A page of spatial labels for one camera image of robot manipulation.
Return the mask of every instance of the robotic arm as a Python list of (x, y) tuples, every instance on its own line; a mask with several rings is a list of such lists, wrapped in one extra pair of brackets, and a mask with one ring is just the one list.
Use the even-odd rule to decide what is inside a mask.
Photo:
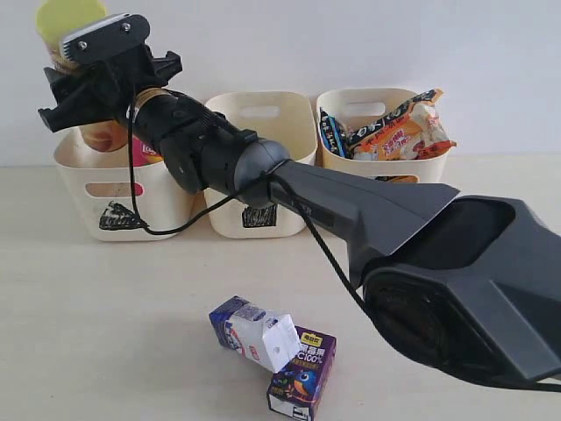
[(154, 58), (149, 33), (145, 18), (124, 14), (69, 34), (61, 51), (79, 72), (46, 69), (58, 104), (39, 111), (46, 126), (116, 119), (190, 193), (242, 190), (252, 207), (304, 212), (347, 242), (359, 304), (398, 352), (480, 385), (561, 391), (540, 383), (561, 374), (561, 238), (523, 202), (291, 161), (281, 144), (163, 89), (181, 59)]

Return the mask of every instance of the candy wrapper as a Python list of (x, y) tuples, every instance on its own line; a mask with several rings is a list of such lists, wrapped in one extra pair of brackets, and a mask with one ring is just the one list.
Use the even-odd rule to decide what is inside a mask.
[(289, 314), (262, 310), (234, 296), (209, 315), (220, 345), (278, 373), (300, 352)]
[(162, 162), (164, 159), (153, 151), (148, 145), (136, 137), (132, 139), (132, 157), (134, 167), (143, 167)]
[(296, 326), (302, 350), (273, 376), (267, 391), (269, 409), (297, 420), (314, 421), (335, 359), (337, 340)]
[(433, 89), (415, 96), (349, 138), (349, 155), (356, 161), (427, 160), (456, 145), (448, 139), (435, 109), (442, 95)]
[(320, 134), (325, 147), (335, 155), (348, 158), (347, 130), (343, 124), (330, 116), (323, 109), (320, 110)]

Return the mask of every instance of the white plastic basket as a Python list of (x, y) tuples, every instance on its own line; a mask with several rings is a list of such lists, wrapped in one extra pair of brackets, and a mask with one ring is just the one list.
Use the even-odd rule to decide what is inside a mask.
[[(323, 108), (332, 117), (356, 130), (384, 117), (415, 95), (415, 92), (405, 89), (332, 90), (317, 98), (317, 115), (320, 115), (320, 108)], [(351, 104), (375, 103), (383, 104), (384, 114), (357, 116), (347, 112)], [(335, 155), (323, 142), (320, 143), (325, 168), (370, 178), (412, 175), (418, 182), (439, 182), (448, 159), (448, 153), (444, 153), (436, 158), (419, 161), (354, 161)]]
[[(132, 213), (126, 147), (99, 153), (87, 146), (77, 129), (54, 153), (60, 175), (89, 233), (101, 241), (150, 241)], [(194, 198), (185, 193), (163, 162), (134, 168), (138, 210), (153, 230), (166, 231), (186, 223)]]
[[(240, 129), (257, 131), (260, 137), (283, 144), (293, 160), (314, 165), (317, 136), (314, 112), (307, 97), (292, 92), (235, 92), (216, 96), (207, 102)], [(205, 190), (207, 205), (224, 195)], [(304, 227), (302, 218), (281, 206), (251, 209), (232, 201), (210, 214), (212, 227), (231, 239), (289, 237)]]

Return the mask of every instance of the table surface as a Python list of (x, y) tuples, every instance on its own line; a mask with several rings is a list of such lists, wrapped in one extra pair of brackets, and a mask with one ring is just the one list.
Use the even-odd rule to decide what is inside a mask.
[[(561, 232), (561, 155), (451, 157), (463, 193), (515, 196)], [(55, 168), (0, 169), (0, 420), (279, 420), (271, 375), (218, 345), (233, 295), (338, 339), (318, 421), (527, 420), (556, 395), (484, 389), (392, 350), (307, 232), (235, 241), (207, 219), (157, 243), (86, 233)], [(344, 243), (327, 241), (343, 265)]]

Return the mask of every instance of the black label on basket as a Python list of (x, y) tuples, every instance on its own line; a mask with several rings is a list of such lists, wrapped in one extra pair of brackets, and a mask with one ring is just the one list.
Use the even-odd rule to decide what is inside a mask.
[(131, 231), (142, 228), (144, 221), (138, 219), (132, 210), (122, 204), (110, 202), (99, 219), (99, 229), (103, 231)]
[(277, 211), (279, 206), (274, 204), (265, 209), (246, 208), (242, 213), (244, 228), (264, 228), (277, 226)]

